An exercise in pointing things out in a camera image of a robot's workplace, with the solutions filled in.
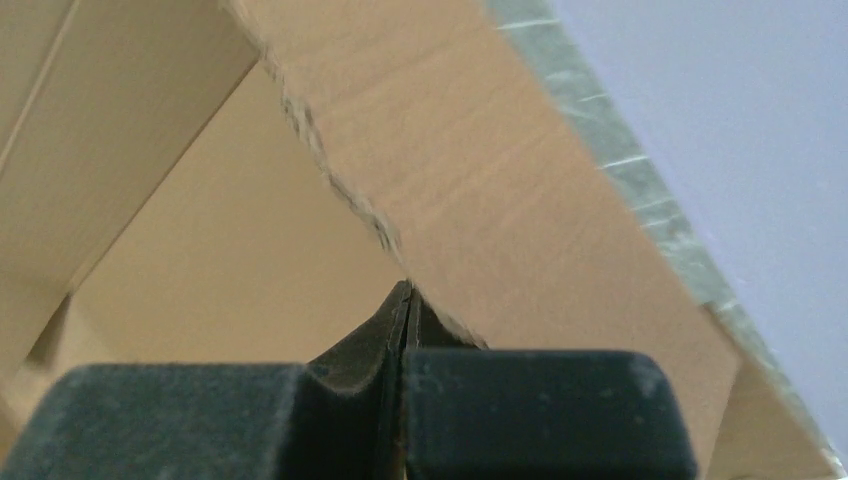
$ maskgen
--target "cardboard box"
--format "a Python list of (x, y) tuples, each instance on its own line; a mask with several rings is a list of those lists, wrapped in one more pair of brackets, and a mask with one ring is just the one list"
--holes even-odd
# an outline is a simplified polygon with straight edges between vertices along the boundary
[[(68, 7), (0, 177), (3, 278), (45, 292), (0, 308), (29, 312), (0, 350), (12, 424), (80, 362), (308, 359), (406, 274), (492, 348), (654, 357), (711, 478), (832, 473), (481, 5), (231, 7), (276, 86), (254, 69), (196, 141), (255, 58), (230, 20), (201, 0)], [(54, 360), (24, 362), (68, 292), (65, 327), (47, 332)], [(772, 429), (780, 442), (738, 441)], [(789, 448), (812, 452), (792, 457), (792, 476), (775, 462)]]

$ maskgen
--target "clamp jaw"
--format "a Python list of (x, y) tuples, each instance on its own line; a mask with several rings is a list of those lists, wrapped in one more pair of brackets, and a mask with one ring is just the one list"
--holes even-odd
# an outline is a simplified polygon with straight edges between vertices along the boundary
[(0, 480), (694, 479), (647, 357), (480, 350), (409, 282), (307, 364), (99, 365), (47, 394)]

